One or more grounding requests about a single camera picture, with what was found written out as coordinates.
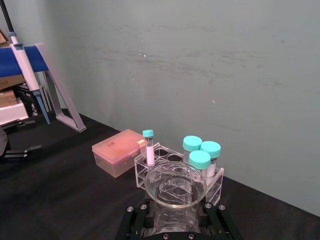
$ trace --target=teal screw cap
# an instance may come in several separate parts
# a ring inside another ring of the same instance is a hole
[[[201,143],[200,150],[210,154],[211,158],[218,158],[221,153],[221,146],[215,141],[204,141]]]
[[[202,139],[198,136],[186,136],[183,139],[183,148],[189,152],[200,150]]]
[[[145,138],[151,138],[154,135],[155,134],[154,134],[154,131],[152,129],[143,130],[143,132],[142,132],[142,136],[144,136]]]
[[[189,155],[189,164],[196,169],[207,169],[210,166],[211,157],[206,151],[196,150]]]

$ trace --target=pink pipette tip box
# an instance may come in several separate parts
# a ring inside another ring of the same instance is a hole
[[[114,178],[131,169],[145,146],[145,138],[130,129],[92,146],[95,163]]]

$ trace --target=black mount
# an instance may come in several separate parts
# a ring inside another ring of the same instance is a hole
[[[154,227],[155,202],[149,197],[145,203],[125,209],[115,240],[244,240],[224,204],[213,206],[205,199],[198,210],[198,232],[163,232],[145,236]]]
[[[36,127],[35,121],[13,121],[0,126],[0,161],[26,160],[31,154],[41,150],[41,145],[31,146],[23,150],[11,150],[8,134],[32,129]]]

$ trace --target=black cable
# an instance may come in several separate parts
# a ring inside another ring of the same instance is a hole
[[[4,0],[0,0],[0,6],[1,6],[1,9],[3,12],[4,19],[5,19],[6,24],[8,26],[9,32],[14,32],[15,30],[14,30],[14,27],[12,26],[12,23],[11,23],[11,20],[10,20],[10,17],[9,17]]]

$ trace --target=black table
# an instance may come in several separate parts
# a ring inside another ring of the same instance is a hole
[[[0,165],[0,240],[113,240],[125,206],[144,200],[133,169],[114,179],[96,166],[91,146],[118,131],[82,118],[82,133],[36,117],[37,128],[9,135],[43,153]],[[319,217],[227,177],[221,202],[246,240],[320,240]]]

